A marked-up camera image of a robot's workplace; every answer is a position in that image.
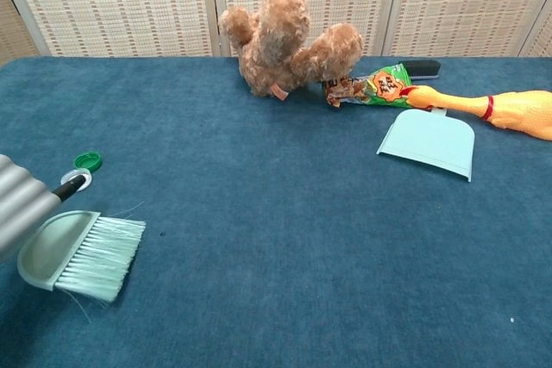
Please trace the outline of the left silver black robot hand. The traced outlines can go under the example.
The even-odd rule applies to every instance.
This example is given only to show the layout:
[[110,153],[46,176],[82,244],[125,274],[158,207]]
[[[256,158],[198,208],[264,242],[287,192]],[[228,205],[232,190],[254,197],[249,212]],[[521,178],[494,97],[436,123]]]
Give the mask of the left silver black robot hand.
[[91,184],[86,169],[73,170],[55,190],[35,178],[10,157],[1,156],[1,260],[11,257],[19,246],[65,200]]

